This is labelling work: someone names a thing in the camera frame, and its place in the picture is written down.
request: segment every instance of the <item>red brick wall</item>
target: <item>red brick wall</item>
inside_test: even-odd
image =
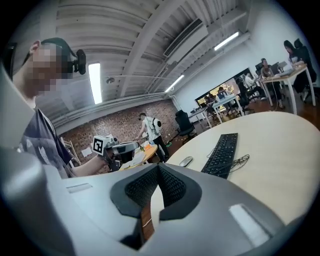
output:
[[[164,132],[161,132],[162,139],[166,143],[170,137],[173,138],[177,134],[176,112],[177,109],[171,99],[160,100],[108,114],[69,130],[61,136],[65,141],[72,142],[80,162],[84,164],[96,155],[92,153],[84,157],[81,153],[81,150],[87,147],[91,148],[90,144],[93,142],[93,136],[95,135],[107,136],[112,134],[120,143],[133,141],[142,126],[142,121],[138,120],[140,113],[146,113],[148,117],[156,117],[161,121],[164,129]],[[105,167],[99,173],[108,170],[108,167]]]

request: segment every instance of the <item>white ceiling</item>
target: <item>white ceiling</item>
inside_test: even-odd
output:
[[[38,39],[60,37],[72,50],[83,49],[87,63],[101,64],[103,102],[164,92],[181,74],[205,59],[233,33],[246,32],[249,0],[52,0],[36,8],[12,37],[18,42],[14,68]],[[168,66],[164,51],[194,20],[209,35],[177,65]],[[165,77],[155,79],[167,68]],[[115,82],[107,84],[108,78]],[[37,98],[52,120],[94,105],[89,74],[75,74],[68,86]]]

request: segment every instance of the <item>round table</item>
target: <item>round table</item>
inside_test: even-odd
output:
[[[126,168],[126,169],[120,168],[119,171],[129,170],[131,168],[143,165],[143,163],[147,162],[156,153],[157,149],[158,149],[158,146],[157,145],[153,145],[152,147],[150,147],[149,149],[144,151],[145,156],[144,156],[144,158],[143,158],[141,163],[136,164],[134,166],[130,166],[129,168]]]
[[[234,159],[246,154],[250,158],[227,179],[271,208],[285,224],[304,214],[319,187],[320,132],[297,115],[261,112],[224,122],[183,145],[167,163],[179,165],[191,156],[188,168],[200,172],[220,135],[229,133],[238,133]],[[163,208],[158,186],[151,198],[155,227]]]

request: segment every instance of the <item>fluorescent light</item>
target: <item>fluorescent light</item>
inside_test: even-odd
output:
[[[100,63],[90,64],[88,68],[89,68],[89,78],[90,78],[90,85],[91,85],[94,103],[99,104],[102,102]]]
[[[165,90],[165,93],[169,92],[169,90],[176,85],[176,83],[178,83],[182,78],[184,77],[184,75],[182,74],[177,80],[175,80],[175,82],[173,84],[170,85],[170,87],[168,89]]]
[[[218,50],[219,48],[221,48],[222,46],[224,46],[225,44],[227,44],[228,42],[230,42],[232,39],[235,39],[237,36],[239,36],[239,32],[234,33],[232,36],[228,37],[226,40],[224,40],[223,42],[219,43],[216,47],[214,47],[214,50]]]

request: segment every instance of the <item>white table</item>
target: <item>white table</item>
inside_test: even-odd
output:
[[[201,128],[204,130],[200,120],[199,120],[199,117],[198,117],[198,114],[202,114],[202,116],[206,119],[206,121],[208,122],[210,128],[212,128],[212,125],[211,123],[209,122],[209,119],[208,119],[208,116],[207,116],[207,113],[206,113],[206,110],[207,108],[206,107],[203,107],[203,108],[200,108],[199,110],[197,110],[196,112],[192,113],[190,116],[188,116],[188,118],[192,118],[194,116],[196,116],[196,119],[198,119],[199,123],[200,123],[200,126]]]
[[[212,108],[214,109],[214,111],[215,111],[215,113],[216,113],[216,115],[217,115],[217,117],[218,117],[218,119],[219,119],[221,124],[222,124],[222,119],[221,119],[221,117],[219,115],[220,114],[219,107],[224,105],[224,104],[227,104],[228,102],[233,101],[233,100],[235,100],[236,103],[238,104],[238,107],[240,109],[241,115],[242,116],[245,115],[244,112],[242,111],[242,107],[240,106],[240,103],[239,103],[239,100],[237,98],[237,95],[235,95],[235,94],[228,95],[225,98],[220,99],[219,102],[212,104]]]
[[[246,165],[230,173],[228,180],[271,208],[285,224],[304,214],[320,182],[318,129],[302,117],[285,112],[245,115],[199,134],[167,163],[179,165],[191,156],[188,168],[200,172],[220,135],[228,133],[238,133],[234,159],[250,155]],[[163,208],[162,193],[157,187],[151,198],[155,228]]]
[[[312,84],[312,80],[311,80],[311,76],[309,73],[309,70],[307,68],[306,64],[303,64],[301,66],[299,66],[294,72],[292,72],[290,75],[286,75],[286,76],[276,76],[276,77],[271,77],[268,78],[266,80],[261,79],[261,82],[263,84],[263,86],[265,87],[265,91],[266,91],[266,95],[269,99],[270,105],[271,107],[273,106],[271,97],[270,97],[270,93],[269,90],[266,86],[266,83],[274,83],[274,82],[282,82],[282,81],[286,81],[289,87],[289,92],[290,92],[290,97],[291,97],[291,103],[292,103],[292,109],[293,109],[293,113],[295,115],[297,115],[297,105],[296,105],[296,99],[295,99],[295,94],[294,94],[294,90],[290,81],[290,78],[295,77],[299,74],[301,74],[302,72],[306,72],[306,76],[308,77],[308,81],[309,81],[309,86],[310,86],[310,91],[311,91],[311,97],[312,97],[312,104],[314,106],[316,106],[316,99],[315,99],[315,91],[314,91],[314,87]]]

